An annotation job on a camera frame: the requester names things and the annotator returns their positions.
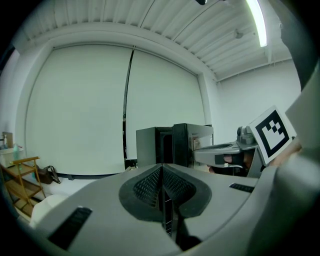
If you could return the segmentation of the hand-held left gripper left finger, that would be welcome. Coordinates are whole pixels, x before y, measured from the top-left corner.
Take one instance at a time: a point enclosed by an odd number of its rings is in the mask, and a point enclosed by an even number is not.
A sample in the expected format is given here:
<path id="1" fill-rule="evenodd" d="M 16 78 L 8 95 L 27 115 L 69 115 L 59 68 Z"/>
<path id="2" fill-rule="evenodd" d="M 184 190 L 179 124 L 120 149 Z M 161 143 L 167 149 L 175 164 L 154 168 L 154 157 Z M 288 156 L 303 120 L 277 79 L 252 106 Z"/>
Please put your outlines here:
<path id="1" fill-rule="evenodd" d="M 58 256 L 175 256 L 180 247 L 157 208 L 162 167 L 101 178 L 54 207 L 36 233 Z"/>

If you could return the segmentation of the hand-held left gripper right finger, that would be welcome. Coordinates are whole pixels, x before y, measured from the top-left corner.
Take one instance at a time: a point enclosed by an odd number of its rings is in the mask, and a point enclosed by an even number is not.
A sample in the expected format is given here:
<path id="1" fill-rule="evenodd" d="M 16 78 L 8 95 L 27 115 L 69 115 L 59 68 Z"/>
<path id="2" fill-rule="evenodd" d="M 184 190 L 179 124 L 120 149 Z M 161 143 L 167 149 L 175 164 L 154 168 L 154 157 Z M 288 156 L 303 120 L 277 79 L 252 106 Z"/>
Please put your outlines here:
<path id="1" fill-rule="evenodd" d="M 172 239 L 186 251 L 219 231 L 240 210 L 257 178 L 164 164 L 163 188 L 173 203 Z"/>

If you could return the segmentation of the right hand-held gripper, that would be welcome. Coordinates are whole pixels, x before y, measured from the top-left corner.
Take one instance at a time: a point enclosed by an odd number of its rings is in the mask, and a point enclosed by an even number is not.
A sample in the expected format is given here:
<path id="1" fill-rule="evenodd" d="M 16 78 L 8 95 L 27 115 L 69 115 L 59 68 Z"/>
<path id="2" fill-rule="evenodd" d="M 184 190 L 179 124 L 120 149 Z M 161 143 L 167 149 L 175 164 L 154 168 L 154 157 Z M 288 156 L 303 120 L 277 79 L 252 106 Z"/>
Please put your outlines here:
<path id="1" fill-rule="evenodd" d="M 276 106 L 272 106 L 247 126 L 237 129 L 236 142 L 222 143 L 193 151 L 196 162 L 211 167 L 242 167 L 243 152 L 254 150 L 248 178 L 259 178 L 291 142 L 292 137 Z"/>

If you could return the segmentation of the person's right hand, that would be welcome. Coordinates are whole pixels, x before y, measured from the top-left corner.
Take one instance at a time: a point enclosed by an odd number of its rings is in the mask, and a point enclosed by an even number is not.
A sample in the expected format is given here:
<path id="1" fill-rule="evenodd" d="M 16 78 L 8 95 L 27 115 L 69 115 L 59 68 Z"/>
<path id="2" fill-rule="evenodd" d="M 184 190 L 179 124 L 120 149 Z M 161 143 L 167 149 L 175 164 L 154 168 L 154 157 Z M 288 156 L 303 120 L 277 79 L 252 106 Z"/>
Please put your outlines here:
<path id="1" fill-rule="evenodd" d="M 208 170 L 213 174 L 246 177 L 252 165 L 253 155 L 251 153 L 225 154 L 225 164 L 239 165 L 241 167 L 215 167 L 208 165 Z"/>

